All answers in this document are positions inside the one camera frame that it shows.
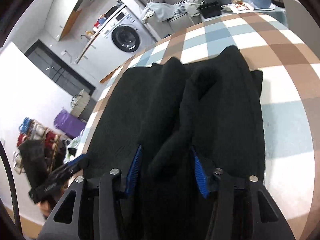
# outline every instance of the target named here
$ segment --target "black fabric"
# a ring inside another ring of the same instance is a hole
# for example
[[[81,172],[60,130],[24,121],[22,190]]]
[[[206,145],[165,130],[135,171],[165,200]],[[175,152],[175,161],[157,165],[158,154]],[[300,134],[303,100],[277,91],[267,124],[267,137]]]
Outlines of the black fabric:
[[[35,189],[48,177],[44,159],[44,144],[42,140],[26,140],[19,145],[18,149],[30,186]]]
[[[126,174],[142,145],[140,211],[132,213],[146,239],[204,239],[212,202],[199,197],[189,149],[233,176],[263,179],[262,76],[235,46],[202,62],[129,68],[97,125],[84,175]]]

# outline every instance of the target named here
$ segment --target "gray sofa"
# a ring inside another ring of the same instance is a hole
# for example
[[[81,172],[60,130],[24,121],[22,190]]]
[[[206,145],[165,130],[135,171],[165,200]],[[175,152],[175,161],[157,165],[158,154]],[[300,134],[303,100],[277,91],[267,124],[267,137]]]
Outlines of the gray sofa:
[[[163,2],[165,0],[139,0],[144,5],[148,2]],[[152,28],[157,32],[159,37],[163,39],[164,37],[178,32],[179,30],[191,27],[195,24],[201,22],[200,16],[190,17],[187,13],[176,15],[175,17],[168,19],[163,22],[159,22],[156,15],[148,17],[146,22],[152,26]]]

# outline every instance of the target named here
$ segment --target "plaid tablecloth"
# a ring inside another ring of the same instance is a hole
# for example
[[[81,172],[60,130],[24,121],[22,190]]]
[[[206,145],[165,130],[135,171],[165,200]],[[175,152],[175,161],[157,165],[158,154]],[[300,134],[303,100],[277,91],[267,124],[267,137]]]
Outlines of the plaid tablecloth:
[[[296,239],[320,218],[320,60],[284,25],[261,13],[233,14],[187,28],[127,60],[112,76],[89,118],[77,155],[86,153],[108,99],[129,67],[177,57],[215,57],[236,45],[250,69],[264,72],[260,99],[268,189]]]

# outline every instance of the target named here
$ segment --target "wooden trim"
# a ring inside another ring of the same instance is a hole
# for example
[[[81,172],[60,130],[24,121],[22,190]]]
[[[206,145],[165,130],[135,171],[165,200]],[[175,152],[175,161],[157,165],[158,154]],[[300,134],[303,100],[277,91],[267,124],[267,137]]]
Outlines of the wooden trim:
[[[87,49],[90,47],[90,45],[92,44],[92,42],[96,39],[96,37],[100,34],[100,31],[95,33],[94,36],[88,41],[87,45],[84,47],[84,49],[82,50],[80,56],[78,57],[76,63],[78,64],[79,61],[81,60],[81,58],[84,56],[85,52],[87,51]]]
[[[73,27],[76,19],[78,18],[79,14],[81,13],[81,11],[82,10],[77,11],[77,12],[76,11],[71,12],[71,14],[66,22],[66,25],[64,26],[64,28],[62,30],[62,33],[60,35],[60,39],[62,39],[64,36],[66,36],[70,32],[71,28]]]
[[[120,68],[121,66],[117,67],[114,71],[112,71],[110,74],[108,74],[106,77],[104,77],[102,80],[100,80],[100,83],[103,84],[104,82],[106,82],[108,79],[110,79],[113,74],[116,72],[116,70],[118,68]]]
[[[8,207],[5,207],[5,209],[7,210],[9,216],[11,217],[12,221],[14,222],[13,211]],[[35,222],[32,222],[22,216],[20,216],[20,219],[21,219],[21,226],[22,226],[23,234],[25,236],[30,237],[30,238],[37,239],[37,237],[42,229],[42,225],[39,225]]]

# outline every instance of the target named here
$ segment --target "kitchen counter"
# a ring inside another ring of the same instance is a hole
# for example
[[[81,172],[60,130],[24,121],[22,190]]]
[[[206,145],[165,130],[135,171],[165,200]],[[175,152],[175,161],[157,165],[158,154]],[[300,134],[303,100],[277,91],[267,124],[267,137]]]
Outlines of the kitchen counter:
[[[86,46],[84,47],[84,49],[82,50],[81,54],[79,55],[79,57],[76,60],[76,63],[78,64],[79,61],[81,60],[81,58],[83,57],[83,55],[85,54],[85,52],[87,51],[87,49],[89,48],[89,46],[94,42],[94,40],[97,38],[97,36],[100,34],[100,31],[103,29],[104,26],[106,26],[106,24],[119,12],[121,11],[123,8],[125,8],[126,5],[121,5],[100,27],[99,27],[99,31],[96,32],[94,34],[94,36],[88,41],[88,43],[86,44]]]
[[[173,56],[183,64],[205,60],[230,45],[239,48],[250,69],[264,73],[260,98],[266,149],[264,185],[295,238],[305,240],[319,221],[320,60],[269,15],[232,14],[200,23],[124,62],[100,96],[76,156],[87,152],[108,99],[127,68],[163,64]]]

